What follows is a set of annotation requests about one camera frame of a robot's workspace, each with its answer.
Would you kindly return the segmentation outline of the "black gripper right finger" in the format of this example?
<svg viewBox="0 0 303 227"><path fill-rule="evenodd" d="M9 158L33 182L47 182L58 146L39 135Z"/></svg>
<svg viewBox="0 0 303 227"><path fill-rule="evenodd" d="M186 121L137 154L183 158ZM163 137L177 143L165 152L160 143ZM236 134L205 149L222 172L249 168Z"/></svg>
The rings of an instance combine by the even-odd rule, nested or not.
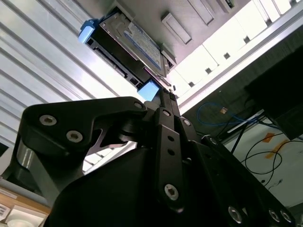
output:
<svg viewBox="0 0 303 227"><path fill-rule="evenodd" d="M293 227L295 219L217 139L198 137L170 96L181 137L187 227Z"/></svg>

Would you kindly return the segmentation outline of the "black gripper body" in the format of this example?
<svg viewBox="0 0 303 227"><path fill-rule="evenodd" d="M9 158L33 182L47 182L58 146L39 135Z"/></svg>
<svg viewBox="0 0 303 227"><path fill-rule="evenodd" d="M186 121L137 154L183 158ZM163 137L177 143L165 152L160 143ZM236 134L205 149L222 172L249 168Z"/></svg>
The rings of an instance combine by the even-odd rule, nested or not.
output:
<svg viewBox="0 0 303 227"><path fill-rule="evenodd" d="M47 218L47 227L225 227L227 200L214 190L218 169L208 147L187 150L184 187L178 199L156 186L155 154L140 148L67 186Z"/></svg>

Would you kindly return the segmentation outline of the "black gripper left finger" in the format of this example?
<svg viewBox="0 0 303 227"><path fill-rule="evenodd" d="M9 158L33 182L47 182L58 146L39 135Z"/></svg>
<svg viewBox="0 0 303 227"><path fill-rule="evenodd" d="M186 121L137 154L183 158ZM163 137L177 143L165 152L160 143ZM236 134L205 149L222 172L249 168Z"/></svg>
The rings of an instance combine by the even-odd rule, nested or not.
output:
<svg viewBox="0 0 303 227"><path fill-rule="evenodd" d="M181 137L175 129L172 93L160 90L151 102L134 97L33 105L22 115L17 159L47 202L54 206L71 183L140 148L155 154L156 186L178 199L183 189Z"/></svg>

